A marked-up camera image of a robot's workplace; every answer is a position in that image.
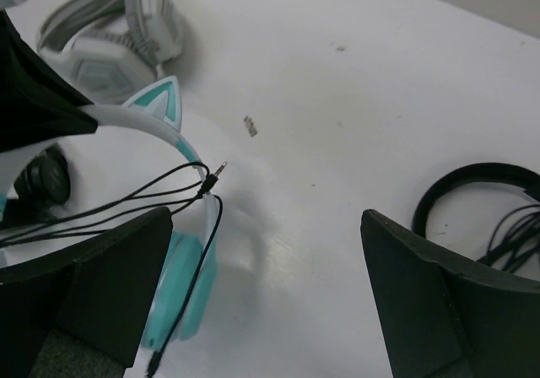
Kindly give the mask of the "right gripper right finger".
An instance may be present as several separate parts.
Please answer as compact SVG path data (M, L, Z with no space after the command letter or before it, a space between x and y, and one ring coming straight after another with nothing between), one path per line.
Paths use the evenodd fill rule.
M360 233L395 377L537 377L539 283L421 238L370 209Z

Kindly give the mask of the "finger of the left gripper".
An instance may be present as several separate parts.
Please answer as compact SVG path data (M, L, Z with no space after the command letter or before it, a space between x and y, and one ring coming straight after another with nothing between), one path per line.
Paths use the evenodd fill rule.
M92 134L91 101L54 72L1 12L1 151L64 136Z

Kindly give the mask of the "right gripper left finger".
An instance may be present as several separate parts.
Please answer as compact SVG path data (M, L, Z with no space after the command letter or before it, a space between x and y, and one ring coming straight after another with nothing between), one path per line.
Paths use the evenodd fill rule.
M1 270L3 377L121 377L132 367L172 232L156 208Z

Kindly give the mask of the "teal cat-ear headphones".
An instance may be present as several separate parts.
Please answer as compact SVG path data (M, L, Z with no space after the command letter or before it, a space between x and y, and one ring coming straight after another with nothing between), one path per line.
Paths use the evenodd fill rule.
M178 79L163 78L141 89L121 105L86 105L84 112L102 126L138 130L174 146L188 165L197 169L197 195L179 203L186 209L201 200L207 221L205 241L195 235L173 232L153 304L143 332L142 345L161 355L169 342L185 341L197 334L217 274L214 238L223 215L223 203L211 194L219 174L202 163L181 135L182 101ZM1 224L6 226L15 205L22 203L14 182L30 163L56 139L34 143L1 154Z

